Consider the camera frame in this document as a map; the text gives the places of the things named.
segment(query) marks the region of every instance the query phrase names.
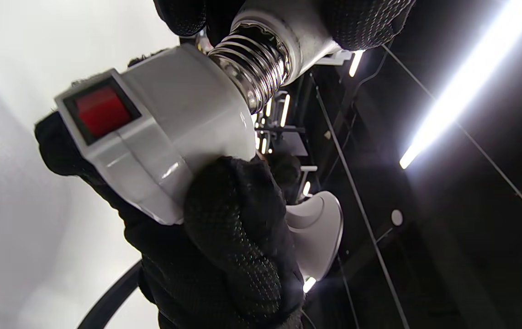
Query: gloved hand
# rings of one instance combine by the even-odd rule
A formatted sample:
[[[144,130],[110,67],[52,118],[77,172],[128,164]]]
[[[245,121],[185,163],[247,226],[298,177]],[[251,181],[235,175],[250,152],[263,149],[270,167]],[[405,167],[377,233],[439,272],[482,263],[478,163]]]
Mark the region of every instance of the gloved hand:
[[[119,211],[125,238],[142,253],[140,288],[160,309],[162,328],[299,327],[303,280],[266,163],[211,163],[188,190],[184,225],[164,226],[106,184],[58,113],[35,135],[51,171],[81,177]]]
[[[179,36],[192,36],[206,27],[217,45],[230,33],[245,0],[154,0],[157,13]],[[366,50],[389,42],[407,19],[415,0],[321,0],[326,28],[342,49]]]

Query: hand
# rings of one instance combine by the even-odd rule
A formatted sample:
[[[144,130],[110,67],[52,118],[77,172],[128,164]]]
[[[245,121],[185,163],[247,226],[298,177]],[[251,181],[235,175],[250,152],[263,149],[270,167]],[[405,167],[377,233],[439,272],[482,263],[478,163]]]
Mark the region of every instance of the hand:
[[[77,175],[119,211],[142,253],[140,288],[180,328],[296,328],[303,280],[285,205],[261,160],[220,158],[196,176],[184,225],[156,223],[116,194],[79,154],[62,118],[36,126],[40,153],[59,175]]]
[[[192,36],[206,27],[208,39],[215,46],[230,33],[230,25],[244,0],[154,3],[161,19],[176,35]],[[326,28],[342,49],[366,50],[397,35],[414,3],[415,0],[322,0],[320,10]]]

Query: threaded bulb base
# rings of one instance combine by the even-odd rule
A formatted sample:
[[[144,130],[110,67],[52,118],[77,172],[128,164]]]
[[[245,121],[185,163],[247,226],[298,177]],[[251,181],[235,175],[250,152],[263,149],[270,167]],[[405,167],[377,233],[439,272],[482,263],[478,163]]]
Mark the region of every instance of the threaded bulb base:
[[[251,114],[260,111],[290,73],[290,57],[276,35],[254,23],[238,25],[208,56],[228,75]]]

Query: ceiling light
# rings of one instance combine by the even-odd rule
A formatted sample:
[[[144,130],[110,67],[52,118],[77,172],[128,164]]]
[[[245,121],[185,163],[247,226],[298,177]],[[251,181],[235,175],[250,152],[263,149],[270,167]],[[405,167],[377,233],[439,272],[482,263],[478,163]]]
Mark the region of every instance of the ceiling light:
[[[267,102],[267,111],[265,112],[268,117],[271,115],[271,102],[273,102],[273,99],[269,98],[269,102]]]
[[[311,187],[311,183],[309,183],[309,181],[306,181],[305,185],[303,186],[303,195],[304,196],[307,196],[307,194],[309,193],[310,187]]]
[[[263,146],[261,146],[261,153],[265,154],[267,151],[267,138],[263,138]]]
[[[354,58],[352,60],[352,64],[350,64],[350,71],[348,71],[348,74],[351,77],[354,77],[356,74],[356,70],[359,68],[360,59],[362,58],[364,53],[364,50],[357,50],[354,52]]]
[[[510,0],[449,83],[401,158],[403,169],[455,121],[522,34],[522,0]]]
[[[305,281],[305,283],[303,283],[303,292],[307,293],[311,289],[311,287],[313,287],[313,285],[315,285],[315,283],[316,283],[316,280],[313,277],[310,276]]]
[[[285,104],[283,105],[283,114],[281,115],[281,124],[280,126],[285,127],[285,121],[287,120],[287,111],[290,107],[290,96],[289,94],[285,96]]]

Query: ceiling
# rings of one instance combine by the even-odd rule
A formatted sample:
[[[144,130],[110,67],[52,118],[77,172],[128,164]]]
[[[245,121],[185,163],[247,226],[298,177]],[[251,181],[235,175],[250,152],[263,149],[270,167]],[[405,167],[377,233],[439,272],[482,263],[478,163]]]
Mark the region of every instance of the ceiling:
[[[501,6],[418,0],[390,49],[438,96]],[[381,48],[369,50],[354,78],[350,63],[321,66],[288,87],[299,94],[292,123],[307,131],[310,156],[303,161],[319,167],[312,185],[338,196],[345,219],[343,271],[335,262],[310,293],[314,322],[353,327],[354,309],[361,328],[522,327],[522,199],[456,125],[407,170],[400,168],[432,100],[384,57]],[[380,72],[356,90],[382,60]],[[312,80],[380,239],[388,278],[326,133]],[[522,39],[459,123],[522,192]],[[405,218],[400,227],[390,221],[395,209]]]

